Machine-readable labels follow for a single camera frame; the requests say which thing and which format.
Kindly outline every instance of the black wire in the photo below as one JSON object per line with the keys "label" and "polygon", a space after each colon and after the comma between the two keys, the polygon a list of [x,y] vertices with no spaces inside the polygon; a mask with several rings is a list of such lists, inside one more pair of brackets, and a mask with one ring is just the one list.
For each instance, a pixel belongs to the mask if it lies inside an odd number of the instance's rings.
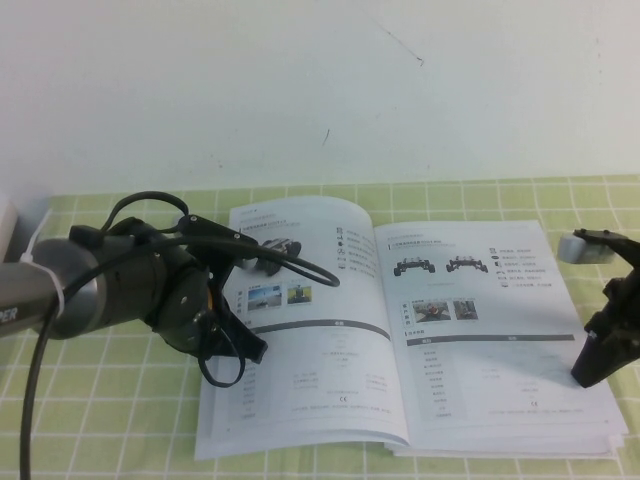
{"label": "black wire", "polygon": [[[184,200],[176,197],[175,195],[171,195],[170,193],[166,193],[166,192],[154,192],[154,191],[139,192],[139,193],[134,193],[133,195],[129,195],[128,197],[124,197],[122,200],[116,203],[115,207],[113,207],[113,210],[111,210],[109,217],[107,218],[106,222],[104,222],[104,225],[100,230],[106,233],[107,230],[111,228],[111,225],[113,224],[113,221],[115,220],[115,218],[118,216],[118,213],[120,213],[120,210],[131,205],[132,203],[140,202],[142,200],[159,200],[161,202],[165,202],[170,205],[173,205],[174,207],[179,209],[183,214],[187,216],[189,215],[189,206],[184,202]],[[178,226],[176,225],[175,227],[159,230],[159,233],[175,233],[177,231],[178,231]]]}
{"label": "black wire", "polygon": [[38,386],[38,375],[44,357],[44,350],[53,328],[53,318],[58,308],[58,297],[55,298],[51,307],[44,317],[44,323],[38,336],[38,341],[33,349],[31,366],[27,376],[27,384],[22,402],[22,419],[20,423],[20,478],[31,480],[31,424],[33,422],[33,406],[35,403],[36,389]]}
{"label": "black wire", "polygon": [[229,388],[229,387],[233,387],[236,383],[238,383],[242,378],[242,375],[244,375],[244,370],[247,366],[247,359],[244,355],[240,355],[240,352],[238,352],[238,349],[236,348],[236,344],[233,343],[231,338],[229,338],[229,335],[227,334],[226,330],[222,326],[219,327],[219,332],[222,334],[226,342],[229,344],[229,347],[231,348],[231,352],[233,353],[235,358],[237,358],[240,362],[240,368],[238,369],[238,375],[236,375],[235,380],[233,380],[232,382],[220,382],[215,378],[213,378],[213,375],[211,375],[211,372],[209,371],[209,367],[207,367],[207,361],[202,353],[198,355],[198,366],[200,367],[200,372],[202,372],[202,376],[211,385],[219,388]]}
{"label": "black wire", "polygon": [[[109,216],[111,222],[113,222],[112,217],[115,218],[115,215],[113,215],[113,213]],[[180,237],[160,240],[158,242],[147,243],[134,247],[128,252],[107,260],[106,262],[80,275],[80,277],[78,277],[64,289],[63,293],[65,304],[67,304],[73,298],[73,296],[91,280],[102,275],[106,271],[117,267],[121,263],[143,255],[148,255],[160,250],[164,250],[166,248],[176,247],[180,245],[203,247],[209,246],[215,247],[231,255],[237,255],[245,258],[263,258],[264,260],[282,265],[283,267],[295,273],[298,273],[303,277],[321,283],[322,285],[328,285],[330,287],[337,287],[340,285],[340,280],[338,279],[338,277],[333,275],[331,272],[301,258],[290,257],[285,253],[277,252],[269,248],[242,243],[237,240],[221,239],[219,237]],[[306,268],[309,272],[315,272],[321,276],[306,272],[298,267]],[[38,386],[38,376],[40,374],[40,367],[42,365],[42,358],[44,357],[44,351],[47,346],[47,342],[49,341],[49,337],[51,336],[51,330],[54,325],[54,315],[57,311],[57,308],[58,301],[57,299],[55,299],[44,317],[42,329],[40,330],[38,341],[36,342],[36,346],[33,350],[31,367],[29,369],[29,375],[27,377],[24,400],[22,403],[22,419],[20,424],[20,478],[22,480],[31,480],[31,426],[33,421],[33,407],[35,403],[36,389]],[[233,342],[230,341],[230,345],[232,346],[232,349],[237,352],[237,350],[235,349],[235,345],[233,345]]]}

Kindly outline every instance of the black robotic claw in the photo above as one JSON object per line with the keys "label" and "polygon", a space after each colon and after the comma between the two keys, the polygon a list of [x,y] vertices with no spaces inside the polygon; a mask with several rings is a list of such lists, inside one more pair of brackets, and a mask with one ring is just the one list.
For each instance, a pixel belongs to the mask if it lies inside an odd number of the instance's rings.
{"label": "black robotic claw", "polygon": [[[118,213],[142,200],[168,203],[183,215],[162,230],[134,217],[114,224]],[[33,263],[46,267],[62,286],[60,294],[52,277],[32,264],[0,268],[6,287],[0,289],[0,337],[34,328],[45,339],[39,345],[46,345],[49,338],[69,339],[142,319],[169,346],[196,357],[209,383],[228,387],[242,377],[247,360],[260,363],[267,349],[234,314],[242,311],[242,292],[233,310],[224,298],[234,266],[257,258],[322,285],[340,285],[331,272],[298,257],[299,243],[278,245],[265,248],[241,232],[192,215],[174,195],[135,193],[116,203],[101,228],[74,225],[68,239],[44,240],[29,252]],[[59,304],[63,313],[53,315]],[[233,382],[211,376],[206,362],[212,356],[238,359]]]}
{"label": "black robotic claw", "polygon": [[610,248],[633,267],[625,278],[609,281],[604,289],[609,301],[585,326],[589,336],[571,375],[586,388],[640,358],[640,243],[608,230],[581,229],[574,235],[587,245]]}

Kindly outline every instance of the green grid mat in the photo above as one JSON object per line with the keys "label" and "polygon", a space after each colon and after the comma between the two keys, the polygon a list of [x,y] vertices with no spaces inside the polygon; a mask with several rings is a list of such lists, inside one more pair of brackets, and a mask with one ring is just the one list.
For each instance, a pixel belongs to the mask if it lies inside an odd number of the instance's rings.
{"label": "green grid mat", "polygon": [[[576,227],[640,238],[640,176],[481,182],[339,185],[173,192],[193,213],[221,223],[229,209],[295,195],[329,195],[369,211],[376,225],[413,220],[537,219],[555,248]],[[44,235],[72,224],[101,225],[124,194],[57,197]],[[156,227],[176,212],[159,202],[127,208]],[[626,275],[606,266],[561,264],[583,321],[602,308],[604,283]],[[18,478],[18,425],[36,336],[0,340],[0,480]],[[640,479],[640,363],[610,378],[631,431],[606,460],[394,458],[378,444],[302,447],[194,462],[200,372],[142,322],[71,341],[52,341],[42,368],[34,417],[33,469],[38,479]]]}

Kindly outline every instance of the white wall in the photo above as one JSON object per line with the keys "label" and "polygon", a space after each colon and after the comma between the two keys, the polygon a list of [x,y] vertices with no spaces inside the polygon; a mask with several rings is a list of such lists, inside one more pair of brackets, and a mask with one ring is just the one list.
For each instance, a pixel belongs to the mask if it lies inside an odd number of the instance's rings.
{"label": "white wall", "polygon": [[0,0],[0,188],[637,173],[639,18],[636,0]]}

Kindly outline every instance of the instruction manual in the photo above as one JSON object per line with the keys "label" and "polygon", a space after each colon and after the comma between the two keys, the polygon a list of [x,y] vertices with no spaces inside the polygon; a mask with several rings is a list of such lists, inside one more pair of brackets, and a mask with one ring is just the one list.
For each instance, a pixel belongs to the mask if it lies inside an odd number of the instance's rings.
{"label": "instruction manual", "polygon": [[[229,305],[269,348],[237,385],[202,382],[197,459],[342,441],[605,455],[627,432],[609,385],[570,375],[585,333],[537,222],[374,228],[353,203],[297,197],[235,208],[229,226],[341,283],[234,269]],[[231,381],[238,361],[209,367]]]}

